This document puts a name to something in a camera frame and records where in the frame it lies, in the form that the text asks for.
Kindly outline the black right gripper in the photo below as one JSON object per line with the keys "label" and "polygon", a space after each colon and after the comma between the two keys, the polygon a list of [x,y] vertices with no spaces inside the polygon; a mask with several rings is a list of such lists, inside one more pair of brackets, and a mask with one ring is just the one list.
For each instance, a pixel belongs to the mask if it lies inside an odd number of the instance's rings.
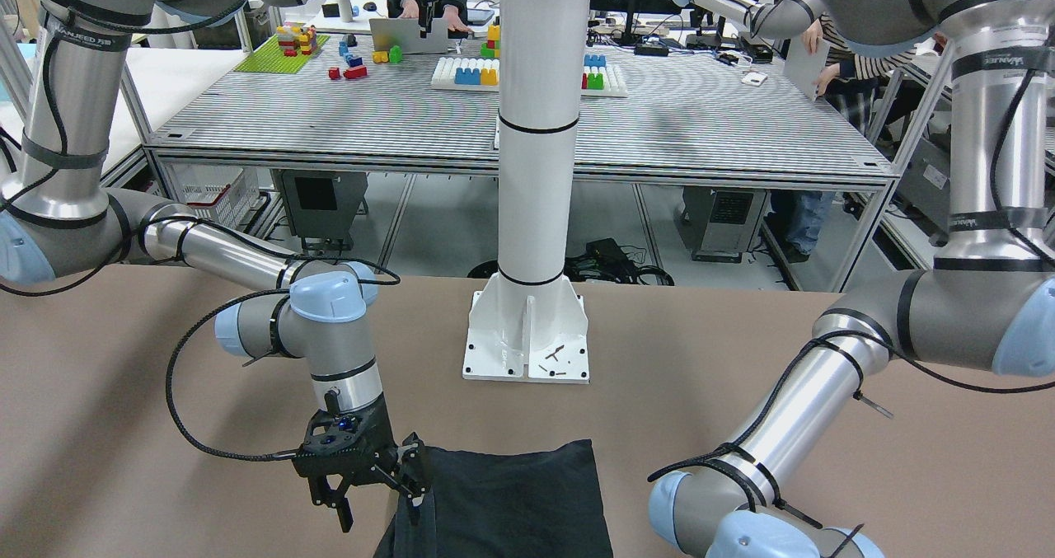
{"label": "black right gripper", "polygon": [[335,509],[343,534],[354,517],[346,498],[351,486],[382,483],[419,509],[429,493],[429,453],[411,432],[394,442],[384,395],[367,406],[338,412],[338,393],[324,395],[324,408],[310,420],[293,466],[309,484],[316,506]]}

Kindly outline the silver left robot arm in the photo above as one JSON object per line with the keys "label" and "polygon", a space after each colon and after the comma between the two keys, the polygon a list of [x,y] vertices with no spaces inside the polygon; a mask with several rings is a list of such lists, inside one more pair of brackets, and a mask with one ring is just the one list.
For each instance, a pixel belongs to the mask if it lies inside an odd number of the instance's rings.
{"label": "silver left robot arm", "polygon": [[649,477],[649,520],[706,557],[879,557],[859,530],[823,527],[781,483],[865,379],[890,359],[995,374],[1053,372],[1053,252],[1043,244],[1046,86],[1054,0],[694,2],[791,37],[828,14],[860,54],[900,54],[936,31],[952,71],[950,240],[933,268],[837,300],[735,438]]}

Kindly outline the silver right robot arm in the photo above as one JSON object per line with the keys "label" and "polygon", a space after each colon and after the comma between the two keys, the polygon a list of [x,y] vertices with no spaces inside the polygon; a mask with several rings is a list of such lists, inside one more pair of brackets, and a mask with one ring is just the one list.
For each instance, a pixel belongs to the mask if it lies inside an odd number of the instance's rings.
{"label": "silver right robot arm", "polygon": [[245,2],[41,0],[45,37],[28,118],[19,162],[2,182],[2,276],[28,295],[31,284],[150,261],[252,288],[212,312],[218,338],[251,360],[306,359],[319,405],[298,449],[261,461],[293,462],[312,502],[335,509],[343,531],[353,524],[346,493],[359,485],[392,488],[417,524],[429,502],[431,465],[417,435],[394,440],[367,321],[379,268],[309,259],[200,218],[187,205],[101,185],[127,52],[134,33],[150,31],[152,9],[193,30],[226,20]]}

